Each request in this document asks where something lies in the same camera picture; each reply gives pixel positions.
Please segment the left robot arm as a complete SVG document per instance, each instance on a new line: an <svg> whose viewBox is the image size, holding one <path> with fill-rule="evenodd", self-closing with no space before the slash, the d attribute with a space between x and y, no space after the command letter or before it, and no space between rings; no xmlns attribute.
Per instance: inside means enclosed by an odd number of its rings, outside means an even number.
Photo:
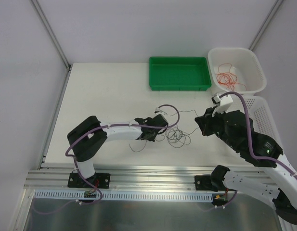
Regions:
<svg viewBox="0 0 297 231"><path fill-rule="evenodd" d="M78 181L83 188L96 185L97 176L92 158L104 143L119 140L155 141L157 134L167 126L168 122L162 115L135 118L115 126L109 122L99 121L94 115L89 116L67 134L67 140L73 146L72 151L80 171Z"/></svg>

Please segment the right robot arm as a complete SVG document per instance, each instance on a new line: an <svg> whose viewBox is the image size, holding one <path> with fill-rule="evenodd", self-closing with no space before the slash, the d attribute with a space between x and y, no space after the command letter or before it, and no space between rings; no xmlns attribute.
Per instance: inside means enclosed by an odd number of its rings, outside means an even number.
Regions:
<svg viewBox="0 0 297 231"><path fill-rule="evenodd" d="M214 108L208 108L195 122L203 136L215 135L276 183L269 186L218 165L210 175L212 189L240 191L273 208L283 220L297 225L297 175L280 145L272 137L254 131L252 119L239 110L216 113Z"/></svg>

